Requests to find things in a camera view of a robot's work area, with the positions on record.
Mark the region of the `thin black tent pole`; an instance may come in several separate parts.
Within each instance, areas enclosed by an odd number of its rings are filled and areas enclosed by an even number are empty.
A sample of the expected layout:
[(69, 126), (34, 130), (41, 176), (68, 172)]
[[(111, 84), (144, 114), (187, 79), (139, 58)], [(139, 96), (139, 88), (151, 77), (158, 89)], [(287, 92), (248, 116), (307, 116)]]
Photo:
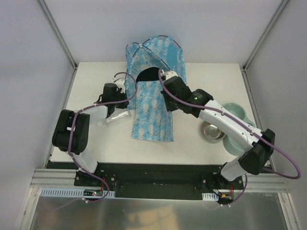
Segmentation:
[(183, 50), (170, 36), (158, 35), (143, 43), (132, 42), (125, 51), (128, 73), (137, 75), (150, 67), (173, 70), (180, 76), (186, 72)]

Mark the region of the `blue snowman pet tent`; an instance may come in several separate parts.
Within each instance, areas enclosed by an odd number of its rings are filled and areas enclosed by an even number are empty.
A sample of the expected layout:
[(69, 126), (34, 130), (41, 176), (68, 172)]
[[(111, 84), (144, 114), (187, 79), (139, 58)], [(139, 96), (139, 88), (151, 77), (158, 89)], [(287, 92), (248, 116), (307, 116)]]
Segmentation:
[(161, 109), (166, 116), (172, 113), (166, 110), (162, 90), (158, 78), (158, 71), (174, 71), (184, 82), (186, 68), (181, 46), (171, 37), (158, 35), (143, 43), (132, 42), (125, 48), (127, 73), (133, 76), (126, 77), (125, 89), (128, 97), (135, 93), (135, 82), (138, 83), (138, 94), (129, 101), (129, 109), (142, 109), (148, 103), (154, 109), (151, 100), (157, 100), (157, 109)]

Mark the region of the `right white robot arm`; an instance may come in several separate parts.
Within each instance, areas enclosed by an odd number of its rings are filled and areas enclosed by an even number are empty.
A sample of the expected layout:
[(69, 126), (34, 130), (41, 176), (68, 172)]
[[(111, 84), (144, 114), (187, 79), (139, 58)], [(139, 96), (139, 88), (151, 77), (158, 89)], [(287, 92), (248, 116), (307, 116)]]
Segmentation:
[(192, 92), (178, 76), (162, 79), (164, 82), (161, 93), (168, 111), (179, 109), (216, 126), (244, 151), (219, 171), (216, 176), (219, 188), (227, 189), (236, 178), (246, 173), (258, 175), (261, 172), (273, 153), (271, 145), (274, 144), (275, 133), (272, 130), (262, 131), (239, 119), (206, 91), (196, 89)]

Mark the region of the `blue snowman tent mat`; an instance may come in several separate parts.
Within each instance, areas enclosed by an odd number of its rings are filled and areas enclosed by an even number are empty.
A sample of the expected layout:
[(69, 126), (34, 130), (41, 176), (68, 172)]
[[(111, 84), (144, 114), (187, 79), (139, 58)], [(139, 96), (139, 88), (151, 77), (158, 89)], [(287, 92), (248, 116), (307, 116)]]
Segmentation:
[(135, 111), (131, 138), (138, 140), (173, 142), (173, 118), (167, 111), (159, 81), (140, 81), (137, 93), (129, 102)]

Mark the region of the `clear plastic water bottle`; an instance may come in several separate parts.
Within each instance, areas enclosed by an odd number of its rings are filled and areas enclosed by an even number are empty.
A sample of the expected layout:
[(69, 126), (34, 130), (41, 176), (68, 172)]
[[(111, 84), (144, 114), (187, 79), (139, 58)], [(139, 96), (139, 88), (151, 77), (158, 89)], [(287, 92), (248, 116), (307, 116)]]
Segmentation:
[(125, 123), (130, 119), (131, 119), (131, 113), (128, 109), (118, 109), (115, 110), (110, 117), (97, 122), (97, 125), (99, 127), (112, 127), (115, 125), (120, 125), (122, 123)]

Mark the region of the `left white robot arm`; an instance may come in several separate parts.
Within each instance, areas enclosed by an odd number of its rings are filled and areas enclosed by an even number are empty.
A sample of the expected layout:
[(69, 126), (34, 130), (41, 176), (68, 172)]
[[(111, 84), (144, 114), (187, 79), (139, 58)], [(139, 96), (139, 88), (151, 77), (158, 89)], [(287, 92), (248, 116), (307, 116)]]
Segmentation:
[(78, 112), (64, 109), (61, 111), (52, 137), (52, 145), (67, 153), (86, 173), (85, 181), (90, 186), (101, 182), (101, 174), (96, 171), (97, 160), (87, 147), (90, 125), (106, 123), (118, 119), (128, 113), (129, 101), (124, 86), (124, 80), (106, 83), (103, 93), (91, 106)]

